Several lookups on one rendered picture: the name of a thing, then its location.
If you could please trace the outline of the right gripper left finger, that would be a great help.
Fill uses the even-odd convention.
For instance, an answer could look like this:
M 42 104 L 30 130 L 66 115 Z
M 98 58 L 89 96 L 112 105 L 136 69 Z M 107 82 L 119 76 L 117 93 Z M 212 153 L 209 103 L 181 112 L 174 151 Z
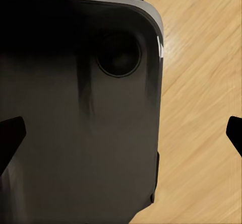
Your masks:
M 0 176 L 26 136 L 22 116 L 0 122 Z

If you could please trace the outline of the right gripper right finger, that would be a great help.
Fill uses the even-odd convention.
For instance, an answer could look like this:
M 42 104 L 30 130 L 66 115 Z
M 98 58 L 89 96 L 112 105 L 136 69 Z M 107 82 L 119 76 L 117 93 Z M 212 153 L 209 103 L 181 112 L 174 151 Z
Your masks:
M 242 157 L 242 118 L 231 116 L 226 129 L 226 135 Z

